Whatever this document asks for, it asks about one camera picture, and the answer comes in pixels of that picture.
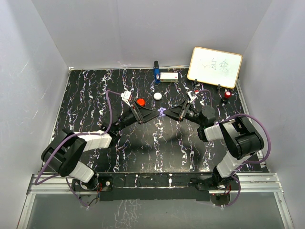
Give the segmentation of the red earbud charging case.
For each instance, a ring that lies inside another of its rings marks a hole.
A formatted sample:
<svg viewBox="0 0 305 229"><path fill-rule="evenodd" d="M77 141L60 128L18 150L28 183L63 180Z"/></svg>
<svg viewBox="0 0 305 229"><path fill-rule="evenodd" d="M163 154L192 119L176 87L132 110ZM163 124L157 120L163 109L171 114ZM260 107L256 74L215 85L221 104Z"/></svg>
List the red earbud charging case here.
<svg viewBox="0 0 305 229"><path fill-rule="evenodd" d="M145 100L140 98L137 100L137 103L140 105L140 106L145 106Z"/></svg>

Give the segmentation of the purple earbud charging case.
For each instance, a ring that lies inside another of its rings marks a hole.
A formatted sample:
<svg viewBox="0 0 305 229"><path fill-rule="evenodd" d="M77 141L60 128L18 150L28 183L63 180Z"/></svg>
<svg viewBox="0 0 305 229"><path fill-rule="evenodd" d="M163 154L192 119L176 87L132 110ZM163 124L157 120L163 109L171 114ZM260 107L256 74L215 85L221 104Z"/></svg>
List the purple earbud charging case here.
<svg viewBox="0 0 305 229"><path fill-rule="evenodd" d="M164 113L164 111L166 111L166 108L161 107L157 111L159 112L159 115L158 115L159 117L165 117L166 116L166 114Z"/></svg>

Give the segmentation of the white earbud charging case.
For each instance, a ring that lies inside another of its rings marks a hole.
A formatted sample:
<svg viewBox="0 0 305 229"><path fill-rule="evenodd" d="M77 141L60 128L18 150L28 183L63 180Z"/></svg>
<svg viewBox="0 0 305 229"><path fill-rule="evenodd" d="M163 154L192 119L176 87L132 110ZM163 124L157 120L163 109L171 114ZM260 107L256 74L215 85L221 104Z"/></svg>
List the white earbud charging case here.
<svg viewBox="0 0 305 229"><path fill-rule="evenodd" d="M154 100L159 101L162 99L163 96L161 93L154 93L153 97L154 97Z"/></svg>

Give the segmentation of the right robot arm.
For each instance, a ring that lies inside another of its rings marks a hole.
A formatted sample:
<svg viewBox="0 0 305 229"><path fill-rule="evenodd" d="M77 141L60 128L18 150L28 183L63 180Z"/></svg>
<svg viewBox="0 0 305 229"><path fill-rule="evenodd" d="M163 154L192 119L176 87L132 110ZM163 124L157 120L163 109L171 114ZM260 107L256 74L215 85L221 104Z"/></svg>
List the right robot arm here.
<svg viewBox="0 0 305 229"><path fill-rule="evenodd" d="M215 123L215 110L204 106L197 111L186 100L184 103L163 111L167 117L182 121L187 119L199 125L197 134L203 142L224 140L227 152L222 161L213 169L208 181L217 189L224 189L233 179L232 173L252 155L264 148L264 141L249 119L243 114Z"/></svg>

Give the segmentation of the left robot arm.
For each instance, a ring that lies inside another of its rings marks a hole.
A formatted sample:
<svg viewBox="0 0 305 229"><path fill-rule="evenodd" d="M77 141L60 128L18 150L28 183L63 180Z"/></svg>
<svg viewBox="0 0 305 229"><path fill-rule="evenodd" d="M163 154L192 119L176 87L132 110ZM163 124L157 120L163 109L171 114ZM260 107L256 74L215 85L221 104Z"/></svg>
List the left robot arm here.
<svg viewBox="0 0 305 229"><path fill-rule="evenodd" d="M83 152L112 147L121 138L119 132L124 128L135 123L147 123L158 116L158 111L132 101L122 115L111 110L99 131L80 133L63 129L43 151L41 159L59 176L70 176L79 180L87 190L94 190L98 186L98 178L92 168L80 161Z"/></svg>

